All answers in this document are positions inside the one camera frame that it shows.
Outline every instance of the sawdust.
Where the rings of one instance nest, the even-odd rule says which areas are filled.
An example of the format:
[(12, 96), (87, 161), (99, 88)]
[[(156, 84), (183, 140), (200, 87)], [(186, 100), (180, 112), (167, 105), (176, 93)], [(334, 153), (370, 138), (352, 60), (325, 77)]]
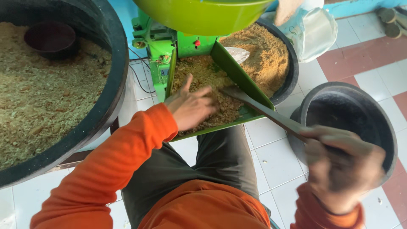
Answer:
[(27, 27), (0, 23), (0, 170), (54, 145), (90, 111), (112, 56), (80, 39), (74, 59), (50, 61), (24, 42)]
[(254, 23), (228, 37), (221, 37), (219, 42), (224, 47), (250, 52), (241, 67), (268, 98), (283, 85), (289, 71), (287, 46), (266, 28)]
[(226, 72), (213, 62), (210, 55), (201, 55), (181, 59), (177, 62), (175, 70), (173, 91), (176, 93), (183, 85), (185, 75), (191, 73), (194, 78), (191, 83), (190, 92), (197, 91), (207, 85), (212, 86), (210, 95), (215, 102), (215, 106), (219, 109), (216, 114), (211, 115), (203, 123), (197, 127), (178, 133), (178, 136), (183, 136), (189, 133), (194, 133), (199, 130), (208, 129), (211, 127), (221, 126), (233, 122), (240, 117), (239, 108), (243, 103), (223, 95), (218, 91), (219, 88), (233, 85), (233, 81), (228, 78)]

